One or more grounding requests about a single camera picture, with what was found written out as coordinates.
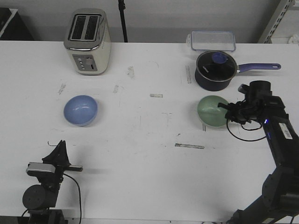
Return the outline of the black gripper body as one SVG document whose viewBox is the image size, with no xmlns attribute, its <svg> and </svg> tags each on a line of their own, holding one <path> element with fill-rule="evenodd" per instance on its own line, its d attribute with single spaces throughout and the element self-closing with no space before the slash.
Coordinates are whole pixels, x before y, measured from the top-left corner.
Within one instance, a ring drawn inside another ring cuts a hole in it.
<svg viewBox="0 0 299 224">
<path fill-rule="evenodd" d="M 231 109 L 228 110 L 234 110 L 236 113 L 236 119 L 230 119 L 230 121 L 241 125 L 244 125 L 246 122 L 251 123 L 252 121 L 260 123 L 258 117 L 263 110 L 263 100 L 243 100 L 229 104 L 231 105 Z"/>
<path fill-rule="evenodd" d="M 75 171 L 82 172 L 83 166 L 69 165 L 69 166 L 59 166 L 53 165 L 56 170 L 54 174 L 43 175 L 37 177 L 39 183 L 43 187 L 59 187 L 63 181 L 64 171 Z"/>
</svg>

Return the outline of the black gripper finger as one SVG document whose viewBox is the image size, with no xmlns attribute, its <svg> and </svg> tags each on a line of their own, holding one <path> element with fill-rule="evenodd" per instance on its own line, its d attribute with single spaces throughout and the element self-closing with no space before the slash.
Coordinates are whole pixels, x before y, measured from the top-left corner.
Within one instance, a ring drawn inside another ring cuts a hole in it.
<svg viewBox="0 0 299 224">
<path fill-rule="evenodd" d="M 60 140 L 54 150 L 48 156 L 42 158 L 43 163 L 63 163 L 64 155 L 61 154 L 63 151 L 63 144 L 64 141 Z"/>
<path fill-rule="evenodd" d="M 62 154 L 63 154 L 63 164 L 64 165 L 70 165 L 65 140 L 62 141 Z"/>
<path fill-rule="evenodd" d="M 228 110 L 225 114 L 226 119 L 236 119 L 236 113 L 234 110 Z"/>
<path fill-rule="evenodd" d="M 224 104 L 224 103 L 218 103 L 217 106 L 218 106 L 219 108 L 231 109 L 231 105 L 230 105 L 230 104 L 226 105 L 226 104 Z"/>
</svg>

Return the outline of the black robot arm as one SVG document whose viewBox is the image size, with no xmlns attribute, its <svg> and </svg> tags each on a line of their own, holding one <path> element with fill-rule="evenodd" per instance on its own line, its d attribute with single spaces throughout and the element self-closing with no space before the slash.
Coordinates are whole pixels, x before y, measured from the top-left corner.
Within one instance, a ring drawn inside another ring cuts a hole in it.
<svg viewBox="0 0 299 224">
<path fill-rule="evenodd" d="M 244 210 L 237 210 L 229 224 L 274 224 L 286 216 L 299 214 L 299 137 L 295 133 L 285 105 L 274 96 L 268 81 L 242 84 L 243 101 L 219 103 L 227 110 L 225 118 L 244 125 L 259 123 L 271 149 L 276 168 L 262 186 L 262 194 Z"/>
<path fill-rule="evenodd" d="M 64 176 L 74 180 L 65 171 L 81 172 L 82 166 L 69 162 L 66 142 L 61 140 L 54 150 L 42 158 L 42 162 L 29 162 L 26 173 L 36 177 L 39 184 L 26 189 L 22 203 L 29 213 L 29 224 L 67 224 L 63 211 L 55 209 L 57 197 Z"/>
</svg>

